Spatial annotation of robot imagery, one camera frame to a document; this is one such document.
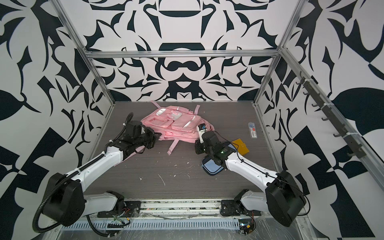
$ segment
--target patterned wallpaper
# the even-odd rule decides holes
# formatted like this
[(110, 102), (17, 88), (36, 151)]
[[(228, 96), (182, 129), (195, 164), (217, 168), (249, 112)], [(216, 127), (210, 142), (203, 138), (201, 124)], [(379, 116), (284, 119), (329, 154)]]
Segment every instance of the patterned wallpaper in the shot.
[(62, 0), (93, 51), (276, 48), (297, 0)]
[(29, 240), (48, 179), (88, 159), (110, 104), (47, 0), (1, 1), (0, 73), (0, 238)]
[(271, 57), (94, 59), (116, 101), (253, 100)]
[[(383, 1), (310, 0), (288, 50), (383, 158)], [(283, 169), (311, 202), (319, 239), (383, 239), (384, 192), (281, 60), (260, 99)]]

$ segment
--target backpack shoulder strap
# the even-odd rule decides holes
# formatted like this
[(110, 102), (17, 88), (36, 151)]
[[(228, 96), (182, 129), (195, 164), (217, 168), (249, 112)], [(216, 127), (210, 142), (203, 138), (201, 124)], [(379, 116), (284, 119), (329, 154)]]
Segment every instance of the backpack shoulder strap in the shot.
[(177, 139), (177, 138), (173, 141), (173, 143), (171, 144), (171, 146), (168, 149), (168, 152), (167, 152), (168, 155), (170, 155), (172, 153), (173, 149), (176, 147), (178, 142), (179, 142), (179, 139)]
[(193, 113), (194, 115), (197, 115), (199, 108), (200, 108), (200, 105), (196, 105), (195, 112)]
[(157, 108), (161, 108), (160, 105), (154, 101), (151, 101), (151, 103), (153, 103)]

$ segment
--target pink backpack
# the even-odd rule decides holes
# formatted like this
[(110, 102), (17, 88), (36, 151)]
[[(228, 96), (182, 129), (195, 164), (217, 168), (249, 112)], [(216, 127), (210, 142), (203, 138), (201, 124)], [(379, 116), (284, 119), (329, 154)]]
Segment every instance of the pink backpack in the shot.
[(184, 107), (168, 106), (160, 107), (151, 101), (157, 110), (141, 120), (146, 126), (155, 132), (160, 132), (159, 140), (174, 140), (168, 150), (170, 155), (179, 141), (192, 142), (199, 138), (197, 126), (204, 123), (207, 131), (215, 130), (214, 127), (197, 115), (200, 105), (197, 105), (195, 112)]

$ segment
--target robotic arm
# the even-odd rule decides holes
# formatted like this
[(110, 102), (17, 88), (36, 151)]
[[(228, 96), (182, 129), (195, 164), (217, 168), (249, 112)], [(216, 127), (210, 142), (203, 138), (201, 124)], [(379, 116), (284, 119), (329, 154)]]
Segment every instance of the robotic arm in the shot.
[(220, 142), (214, 131), (205, 132), (204, 124), (197, 129), (200, 136), (195, 142), (197, 154), (208, 154), (217, 165), (240, 174), (263, 191), (262, 194), (242, 191), (236, 197), (239, 204), (248, 211), (269, 212), (279, 223), (289, 227), (306, 204), (292, 175), (286, 171), (277, 173), (249, 161), (224, 144), (226, 142)]
[[(121, 212), (124, 196), (112, 191), (96, 195), (83, 195), (83, 192), (111, 167), (136, 153), (143, 153), (145, 148), (154, 147), (161, 134), (139, 121), (131, 121), (132, 117), (133, 113), (130, 113), (123, 124), (123, 130), (115, 139), (110, 140), (101, 154), (73, 171), (56, 173), (49, 179), (43, 201), (32, 221), (35, 232), (46, 232), (60, 224), (70, 226), (80, 217), (96, 212)], [(57, 223), (40, 228), (38, 220), (41, 213)]]

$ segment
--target wood grain surface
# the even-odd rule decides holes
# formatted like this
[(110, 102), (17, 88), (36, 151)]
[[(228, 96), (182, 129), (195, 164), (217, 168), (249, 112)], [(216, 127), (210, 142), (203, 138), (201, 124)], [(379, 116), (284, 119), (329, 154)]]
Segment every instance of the wood grain surface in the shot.
[[(192, 111), (197, 104), (201, 105), (199, 115), (211, 123), (217, 132), (230, 141), (240, 138), (247, 145), (250, 152), (245, 155), (246, 158), (274, 170), (251, 102), (159, 104), (182, 106)], [(134, 113), (133, 120), (141, 120), (154, 110), (156, 107), (152, 103), (117, 102), (96, 153), (103, 151), (108, 140), (117, 136), (130, 112)], [(248, 122), (256, 124), (257, 139), (250, 137)], [(172, 141), (157, 141), (154, 148), (146, 149), (143, 154), (136, 154), (109, 169), (85, 193), (99, 194), (113, 190), (131, 199), (170, 199), (233, 198), (242, 189), (261, 192), (247, 179), (229, 170), (216, 176), (206, 174), (200, 166), (204, 154), (197, 155), (192, 143), (180, 141), (168, 156), (171, 144)]]

